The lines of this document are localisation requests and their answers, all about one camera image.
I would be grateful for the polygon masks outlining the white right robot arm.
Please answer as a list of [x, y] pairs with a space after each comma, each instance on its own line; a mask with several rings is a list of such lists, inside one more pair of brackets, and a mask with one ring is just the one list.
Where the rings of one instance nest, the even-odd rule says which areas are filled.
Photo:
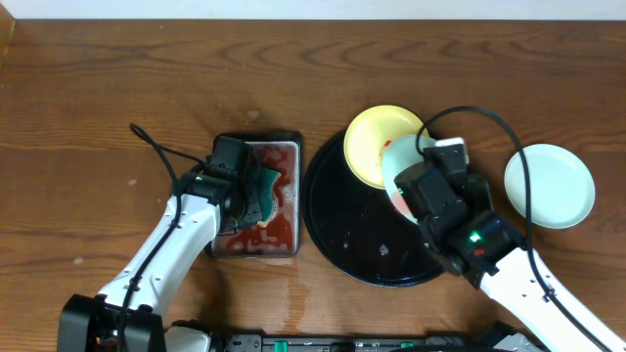
[[625, 341], [577, 299], [515, 226], [486, 179], [448, 179], [420, 162], [393, 179], [428, 254], [515, 315], [551, 351], [622, 351]]

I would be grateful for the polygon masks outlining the light blue plate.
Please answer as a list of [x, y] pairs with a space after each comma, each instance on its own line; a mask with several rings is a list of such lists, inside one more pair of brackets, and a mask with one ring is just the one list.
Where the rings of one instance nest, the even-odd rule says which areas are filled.
[[572, 152], [551, 144], [523, 149], [529, 167], [532, 222], [565, 229], [591, 212], [596, 188], [588, 167]]

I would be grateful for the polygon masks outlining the yellow plate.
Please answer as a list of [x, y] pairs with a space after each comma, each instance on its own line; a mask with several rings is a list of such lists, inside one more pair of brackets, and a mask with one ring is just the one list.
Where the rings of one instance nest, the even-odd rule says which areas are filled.
[[411, 111], [380, 105], [360, 112], [348, 125], [343, 152], [352, 173], [364, 184], [383, 190], [382, 157], [396, 139], [416, 134], [424, 123]]

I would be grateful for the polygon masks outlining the pale green plate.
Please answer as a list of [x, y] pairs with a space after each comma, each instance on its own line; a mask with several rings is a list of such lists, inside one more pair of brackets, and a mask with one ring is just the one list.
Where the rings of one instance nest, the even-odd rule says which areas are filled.
[[410, 166], [424, 161], [416, 149], [417, 136], [402, 136], [389, 144], [382, 155], [381, 175], [386, 194], [398, 213], [408, 221], [418, 224], [409, 206], [403, 199], [394, 179]]

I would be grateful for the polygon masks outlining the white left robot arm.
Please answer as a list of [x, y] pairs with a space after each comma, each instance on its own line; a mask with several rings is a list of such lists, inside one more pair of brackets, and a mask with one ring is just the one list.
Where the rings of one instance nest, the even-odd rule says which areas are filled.
[[73, 295], [59, 324], [60, 351], [208, 351], [210, 333], [163, 318], [192, 264], [218, 234], [257, 224], [273, 206], [272, 171], [210, 165], [174, 181], [155, 229], [94, 297]]

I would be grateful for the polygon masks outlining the black rectangular wash tray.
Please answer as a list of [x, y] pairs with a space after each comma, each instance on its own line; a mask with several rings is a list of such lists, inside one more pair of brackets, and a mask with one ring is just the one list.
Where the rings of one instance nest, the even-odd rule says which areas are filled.
[[256, 155], [255, 162], [273, 172], [272, 188], [262, 191], [272, 197], [272, 209], [266, 219], [251, 227], [218, 235], [205, 252], [214, 258], [295, 255], [299, 246], [301, 134], [275, 130], [225, 135], [248, 143]]

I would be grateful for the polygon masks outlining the green scrubbing sponge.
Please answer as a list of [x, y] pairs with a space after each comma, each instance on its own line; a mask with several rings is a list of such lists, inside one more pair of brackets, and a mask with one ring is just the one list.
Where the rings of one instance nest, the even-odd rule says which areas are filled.
[[259, 226], [266, 226], [274, 213], [274, 186], [280, 179], [281, 173], [261, 167], [257, 177], [257, 192], [262, 211], [262, 218], [257, 222]]

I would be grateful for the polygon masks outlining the round black serving tray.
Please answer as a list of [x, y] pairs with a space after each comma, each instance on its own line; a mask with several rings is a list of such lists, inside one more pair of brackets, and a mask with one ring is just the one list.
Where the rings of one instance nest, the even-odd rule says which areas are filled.
[[417, 225], [387, 194], [361, 182], [343, 153], [345, 132], [315, 153], [301, 188], [301, 214], [313, 243], [347, 276], [374, 286], [416, 286], [439, 277]]

